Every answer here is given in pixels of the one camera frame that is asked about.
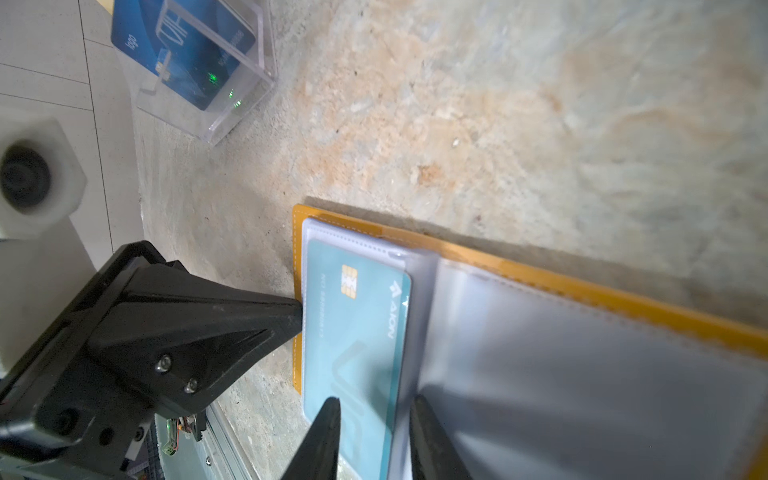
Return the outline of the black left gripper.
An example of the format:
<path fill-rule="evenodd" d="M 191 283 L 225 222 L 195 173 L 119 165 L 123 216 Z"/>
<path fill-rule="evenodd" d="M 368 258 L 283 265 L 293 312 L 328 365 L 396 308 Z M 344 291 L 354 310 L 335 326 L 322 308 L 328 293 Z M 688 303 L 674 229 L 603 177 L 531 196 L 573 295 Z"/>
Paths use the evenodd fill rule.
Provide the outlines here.
<path fill-rule="evenodd" d="M 202 412 L 301 330 L 292 298 L 190 274 L 141 241 L 76 295 L 1 384 L 1 469 L 124 479 L 156 415 Z"/>

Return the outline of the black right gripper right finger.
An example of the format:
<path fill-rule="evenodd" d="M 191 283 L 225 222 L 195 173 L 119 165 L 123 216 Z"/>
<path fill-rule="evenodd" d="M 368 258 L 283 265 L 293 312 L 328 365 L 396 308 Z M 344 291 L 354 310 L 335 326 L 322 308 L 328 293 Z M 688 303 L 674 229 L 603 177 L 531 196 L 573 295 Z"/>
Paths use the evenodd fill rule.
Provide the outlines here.
<path fill-rule="evenodd" d="M 471 479 L 428 399 L 419 394 L 410 407 L 410 458 L 412 478 Z"/>

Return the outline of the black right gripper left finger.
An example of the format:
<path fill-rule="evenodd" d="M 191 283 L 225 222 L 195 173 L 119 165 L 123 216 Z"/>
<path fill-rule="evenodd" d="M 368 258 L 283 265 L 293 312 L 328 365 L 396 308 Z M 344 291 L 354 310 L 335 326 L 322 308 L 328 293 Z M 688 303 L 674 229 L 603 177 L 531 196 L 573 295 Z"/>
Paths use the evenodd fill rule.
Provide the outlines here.
<path fill-rule="evenodd" d="M 340 435 L 340 400 L 337 397 L 329 397 L 323 403 L 281 479 L 335 480 Z"/>

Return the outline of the yellow leather card holder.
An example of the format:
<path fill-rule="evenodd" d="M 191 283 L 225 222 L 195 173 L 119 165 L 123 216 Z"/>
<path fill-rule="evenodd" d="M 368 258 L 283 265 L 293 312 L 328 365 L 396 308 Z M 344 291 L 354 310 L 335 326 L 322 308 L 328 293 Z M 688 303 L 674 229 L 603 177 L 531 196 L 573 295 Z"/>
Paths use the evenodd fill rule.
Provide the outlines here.
<path fill-rule="evenodd" d="M 388 476 L 413 479 L 414 398 L 473 479 L 763 479 L 765 331 L 306 206 L 319 239 L 411 278 Z"/>

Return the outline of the teal VIP credit card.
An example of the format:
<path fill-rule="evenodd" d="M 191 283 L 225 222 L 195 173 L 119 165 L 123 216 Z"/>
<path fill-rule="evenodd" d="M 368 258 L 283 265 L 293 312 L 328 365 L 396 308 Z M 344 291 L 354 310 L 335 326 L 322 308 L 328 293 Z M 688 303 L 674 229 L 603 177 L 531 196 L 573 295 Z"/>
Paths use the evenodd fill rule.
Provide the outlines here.
<path fill-rule="evenodd" d="M 411 278 L 319 239 L 307 245 L 303 413 L 341 405 L 340 454 L 361 479 L 388 476 Z"/>

